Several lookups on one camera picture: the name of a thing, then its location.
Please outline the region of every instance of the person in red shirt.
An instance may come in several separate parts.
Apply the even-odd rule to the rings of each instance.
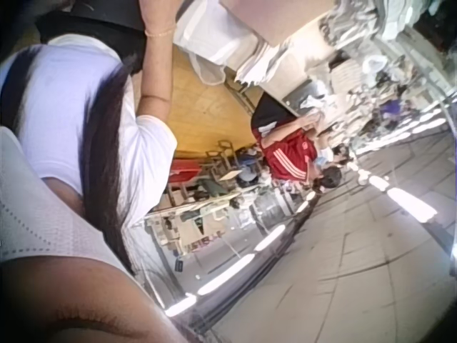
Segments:
[[[323,155],[330,150],[326,135],[317,134],[322,116],[317,112],[297,118],[269,94],[263,94],[253,113],[251,130],[274,179],[325,188],[340,184],[341,170],[335,162],[341,156],[330,158],[333,162],[317,163],[319,157],[325,160]]]

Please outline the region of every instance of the white sleeve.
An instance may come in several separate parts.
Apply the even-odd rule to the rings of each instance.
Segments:
[[[129,224],[142,219],[160,202],[169,179],[177,141],[170,128],[154,116],[136,117],[138,130],[129,139],[127,177],[130,186]]]

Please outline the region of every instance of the yellow floor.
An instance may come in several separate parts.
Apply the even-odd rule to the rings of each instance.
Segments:
[[[204,156],[221,139],[235,148],[255,142],[251,117],[224,85],[205,86],[186,55],[174,51],[174,94],[169,126],[178,139],[178,157]]]

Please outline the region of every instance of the red jersey with white stripes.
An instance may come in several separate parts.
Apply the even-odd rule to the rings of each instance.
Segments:
[[[253,134],[261,146],[261,134],[257,129]],[[308,165],[317,158],[317,151],[302,129],[261,148],[274,179],[308,182]]]

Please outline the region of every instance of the gold bracelet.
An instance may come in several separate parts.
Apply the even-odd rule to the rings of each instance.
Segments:
[[[159,38],[159,37],[168,36],[169,34],[173,34],[175,32],[175,30],[176,30],[176,25],[167,31],[161,32],[160,34],[151,34],[148,32],[148,30],[144,30],[144,34],[146,35],[146,37],[149,37],[149,38]]]

